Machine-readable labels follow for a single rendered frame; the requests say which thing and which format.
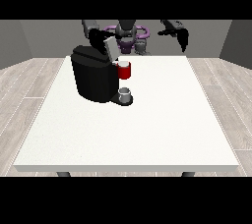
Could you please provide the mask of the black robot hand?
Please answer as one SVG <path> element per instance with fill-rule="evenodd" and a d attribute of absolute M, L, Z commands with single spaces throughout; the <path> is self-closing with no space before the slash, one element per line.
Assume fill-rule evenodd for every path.
<path fill-rule="evenodd" d="M 174 35 L 181 47 L 181 51 L 185 52 L 189 42 L 189 31 L 186 28 L 165 29 L 157 33 L 158 35 Z"/>
<path fill-rule="evenodd" d="M 111 37 L 111 34 L 104 30 L 92 28 L 89 32 L 89 40 L 91 46 L 97 49 L 102 55 L 106 54 L 104 41 L 109 37 Z"/>

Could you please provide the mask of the pale grey machine lid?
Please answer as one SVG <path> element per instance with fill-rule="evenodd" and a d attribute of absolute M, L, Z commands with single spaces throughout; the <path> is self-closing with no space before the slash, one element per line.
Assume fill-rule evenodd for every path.
<path fill-rule="evenodd" d="M 115 37 L 114 36 L 109 37 L 104 41 L 104 44 L 110 61 L 114 62 L 120 55 Z"/>

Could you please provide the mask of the black coffee machine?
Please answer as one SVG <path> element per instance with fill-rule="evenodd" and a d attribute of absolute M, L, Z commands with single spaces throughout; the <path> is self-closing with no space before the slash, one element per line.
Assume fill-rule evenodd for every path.
<path fill-rule="evenodd" d="M 114 102 L 121 106 L 133 103 L 133 96 L 127 103 L 119 101 L 119 81 L 116 60 L 102 55 L 91 46 L 77 46 L 71 55 L 71 62 L 78 93 L 92 102 Z"/>

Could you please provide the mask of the red pod holder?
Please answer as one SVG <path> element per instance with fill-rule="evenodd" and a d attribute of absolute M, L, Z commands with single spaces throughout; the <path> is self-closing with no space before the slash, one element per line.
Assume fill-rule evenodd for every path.
<path fill-rule="evenodd" d="M 119 79 L 127 80 L 131 77 L 131 63 L 129 61 L 119 61 L 117 70 Z"/>

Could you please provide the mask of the small grey cup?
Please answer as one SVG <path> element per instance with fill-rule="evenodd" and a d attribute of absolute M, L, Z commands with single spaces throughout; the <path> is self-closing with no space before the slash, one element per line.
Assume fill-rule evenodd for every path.
<path fill-rule="evenodd" d="M 121 87 L 118 90 L 119 101 L 122 103 L 127 103 L 131 99 L 131 91 L 128 87 Z"/>

